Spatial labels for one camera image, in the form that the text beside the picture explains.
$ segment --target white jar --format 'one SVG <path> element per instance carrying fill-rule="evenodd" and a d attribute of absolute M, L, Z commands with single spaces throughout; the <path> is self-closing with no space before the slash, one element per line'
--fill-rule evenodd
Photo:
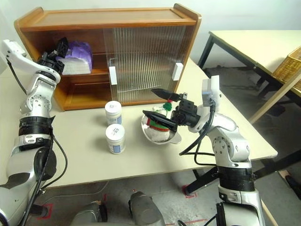
<path fill-rule="evenodd" d="M 110 151 L 113 154 L 120 154 L 126 147 L 125 130 L 120 124 L 112 124 L 105 131 Z"/>
<path fill-rule="evenodd" d="M 110 101 L 105 105 L 108 125 L 121 124 L 121 104 L 118 101 Z"/>

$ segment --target wooden table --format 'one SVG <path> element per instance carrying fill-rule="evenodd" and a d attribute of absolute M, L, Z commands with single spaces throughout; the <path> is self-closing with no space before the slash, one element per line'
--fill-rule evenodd
<path fill-rule="evenodd" d="M 16 71 L 21 82 L 28 83 L 31 75 Z M 187 92 L 188 99 L 201 104 L 202 80 L 207 76 L 190 59 L 183 73 L 178 93 Z M 6 70 L 0 76 L 0 183 L 6 183 L 6 164 L 11 154 L 14 138 L 18 134 L 19 104 L 25 98 L 11 72 Z M 182 142 L 178 145 L 155 145 L 148 141 L 141 131 L 142 110 L 152 105 L 126 106 L 122 109 L 123 126 L 126 130 L 126 149 L 122 154 L 111 154 L 106 140 L 106 118 L 103 108 L 60 112 L 53 122 L 56 138 L 68 156 L 68 169 L 65 175 L 52 186 L 65 186 L 117 178 L 167 173 L 200 168 L 192 156 L 179 156 L 196 138 L 186 127 L 179 127 Z M 246 118 L 222 95 L 221 113 L 233 118 L 241 134 L 251 146 L 252 160 L 272 158 L 275 149 L 255 130 Z M 200 150 L 212 152 L 208 137 L 204 138 Z M 64 159 L 54 145 L 57 156 L 57 177 L 64 168 Z M 202 161 L 215 163 L 214 157 L 204 156 Z"/>
<path fill-rule="evenodd" d="M 213 44 L 220 46 L 239 61 L 253 69 L 261 76 L 257 82 L 260 86 L 265 80 L 276 88 L 283 83 L 271 77 L 272 73 L 283 62 L 286 56 L 301 45 L 301 31 L 210 31 L 210 36 L 198 62 L 204 67 Z M 287 95 L 301 106 L 301 91 L 295 88 L 288 92 L 279 92 L 276 97 Z M 265 113 L 268 108 L 257 112 L 251 119 Z"/>

